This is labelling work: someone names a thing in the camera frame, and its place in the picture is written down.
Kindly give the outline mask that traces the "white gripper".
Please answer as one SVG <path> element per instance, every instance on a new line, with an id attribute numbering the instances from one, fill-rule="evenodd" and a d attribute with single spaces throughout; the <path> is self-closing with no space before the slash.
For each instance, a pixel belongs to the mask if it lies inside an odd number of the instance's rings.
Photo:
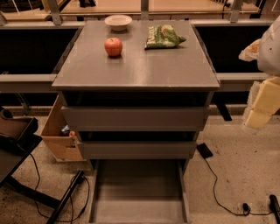
<path id="1" fill-rule="evenodd" d="M 241 51 L 238 58 L 243 61 L 250 62 L 256 60 L 259 52 L 259 45 L 261 40 L 257 39 Z"/>

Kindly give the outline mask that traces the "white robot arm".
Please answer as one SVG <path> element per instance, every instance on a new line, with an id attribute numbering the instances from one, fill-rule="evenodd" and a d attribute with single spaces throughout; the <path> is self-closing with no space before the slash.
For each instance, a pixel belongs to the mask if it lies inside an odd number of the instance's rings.
<path id="1" fill-rule="evenodd" d="M 238 58 L 247 62 L 256 60 L 260 71 L 280 76 L 280 16 L 261 38 L 243 49 Z"/>

